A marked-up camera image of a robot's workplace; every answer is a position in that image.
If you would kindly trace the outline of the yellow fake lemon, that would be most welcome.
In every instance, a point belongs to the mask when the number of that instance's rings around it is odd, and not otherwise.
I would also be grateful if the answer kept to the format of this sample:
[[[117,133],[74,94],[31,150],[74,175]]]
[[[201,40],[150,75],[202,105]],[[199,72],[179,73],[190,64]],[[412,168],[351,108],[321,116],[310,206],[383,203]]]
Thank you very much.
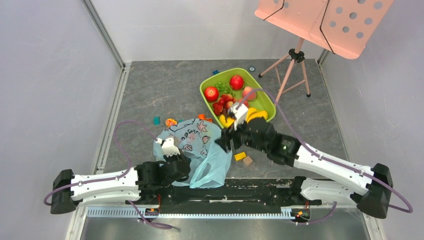
[[[233,118],[226,117],[223,114],[219,115],[218,120],[224,129],[229,128],[235,122]]]

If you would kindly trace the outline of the light blue plastic bag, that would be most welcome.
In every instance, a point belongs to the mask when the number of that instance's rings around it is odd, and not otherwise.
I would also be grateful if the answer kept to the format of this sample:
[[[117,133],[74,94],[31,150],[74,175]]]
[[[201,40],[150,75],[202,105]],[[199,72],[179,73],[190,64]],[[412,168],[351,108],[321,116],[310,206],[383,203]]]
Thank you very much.
[[[215,123],[193,118],[163,130],[158,139],[174,139],[174,145],[190,159],[188,179],[174,181],[175,187],[219,188],[224,185],[233,153],[226,152],[215,140],[221,137],[221,128]]]

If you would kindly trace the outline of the red fake strawberries bunch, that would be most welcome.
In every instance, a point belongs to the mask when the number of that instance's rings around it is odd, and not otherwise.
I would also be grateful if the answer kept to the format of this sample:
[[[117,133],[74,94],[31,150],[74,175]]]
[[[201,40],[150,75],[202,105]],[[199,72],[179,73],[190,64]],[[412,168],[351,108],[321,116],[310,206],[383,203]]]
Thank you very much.
[[[219,117],[220,115],[226,115],[228,108],[232,106],[237,99],[229,93],[224,93],[212,104],[213,113]]]

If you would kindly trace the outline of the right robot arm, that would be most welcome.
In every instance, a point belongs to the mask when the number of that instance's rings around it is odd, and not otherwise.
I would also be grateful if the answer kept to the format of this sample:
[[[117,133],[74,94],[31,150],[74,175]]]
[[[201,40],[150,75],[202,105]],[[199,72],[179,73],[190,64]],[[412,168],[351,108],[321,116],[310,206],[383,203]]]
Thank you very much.
[[[390,169],[381,163],[360,165],[328,155],[297,138],[279,133],[262,117],[232,124],[215,140],[225,152],[247,146],[266,154],[278,165],[314,172],[328,180],[296,177],[289,189],[295,204],[304,201],[338,202],[378,219],[385,219],[393,187]]]

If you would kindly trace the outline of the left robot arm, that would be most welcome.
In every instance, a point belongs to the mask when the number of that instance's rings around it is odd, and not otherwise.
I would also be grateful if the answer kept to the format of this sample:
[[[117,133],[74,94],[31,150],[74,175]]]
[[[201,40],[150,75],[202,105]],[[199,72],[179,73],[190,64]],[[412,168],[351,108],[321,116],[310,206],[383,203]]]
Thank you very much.
[[[62,170],[52,184],[46,198],[50,213],[67,214],[78,206],[112,203],[153,203],[157,191],[174,182],[189,178],[191,160],[183,154],[166,157],[164,161],[146,161],[125,170],[99,175],[74,174]]]

